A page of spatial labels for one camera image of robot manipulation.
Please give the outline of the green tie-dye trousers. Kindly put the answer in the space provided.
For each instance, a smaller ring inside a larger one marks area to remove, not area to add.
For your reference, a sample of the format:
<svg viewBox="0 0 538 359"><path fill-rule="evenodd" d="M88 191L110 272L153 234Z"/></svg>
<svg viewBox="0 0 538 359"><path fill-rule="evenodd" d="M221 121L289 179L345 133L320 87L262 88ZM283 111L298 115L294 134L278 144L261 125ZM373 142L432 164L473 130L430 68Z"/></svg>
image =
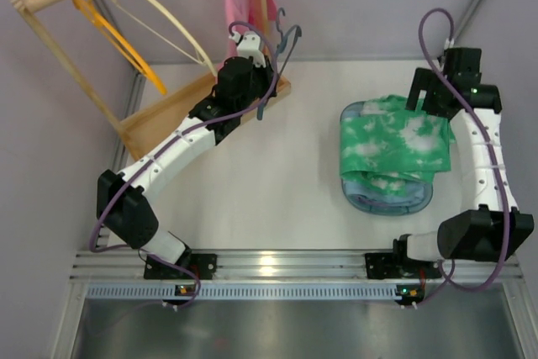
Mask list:
<svg viewBox="0 0 538 359"><path fill-rule="evenodd" d="M447 119L407 110L389 95L353 103L340 116L340 178L386 194L412 182L432 184L451 169L454 136Z"/></svg>

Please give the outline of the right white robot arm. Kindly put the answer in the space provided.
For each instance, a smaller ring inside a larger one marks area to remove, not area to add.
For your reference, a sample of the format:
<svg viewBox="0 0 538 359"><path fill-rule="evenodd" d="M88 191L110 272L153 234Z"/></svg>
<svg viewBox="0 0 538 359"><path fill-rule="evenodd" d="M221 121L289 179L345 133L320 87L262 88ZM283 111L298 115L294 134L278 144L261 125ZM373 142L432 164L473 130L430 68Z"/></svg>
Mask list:
<svg viewBox="0 0 538 359"><path fill-rule="evenodd" d="M406 108L447 119L462 171L462 203L459 214L437 230L394 241L406 260L505 261L534 229L532 215L520 212L509 189L501 97L496 86L481 82L481 55L478 48L448 48L440 76L425 68L415 71Z"/></svg>

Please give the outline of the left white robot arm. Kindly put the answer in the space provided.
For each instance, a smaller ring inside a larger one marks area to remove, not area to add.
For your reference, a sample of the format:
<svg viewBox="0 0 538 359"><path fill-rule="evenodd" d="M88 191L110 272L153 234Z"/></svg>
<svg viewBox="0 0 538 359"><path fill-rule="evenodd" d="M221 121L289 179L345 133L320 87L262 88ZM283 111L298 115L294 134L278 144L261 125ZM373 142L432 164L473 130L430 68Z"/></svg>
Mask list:
<svg viewBox="0 0 538 359"><path fill-rule="evenodd" d="M265 107L277 94L274 56L256 63L233 56L218 72L210 94L150 153L120 172L98 179L97 219L124 247L143 250L158 261L179 265L188 246L159 225L152 203L167 183L189 163L214 148L242 123L245 114Z"/></svg>

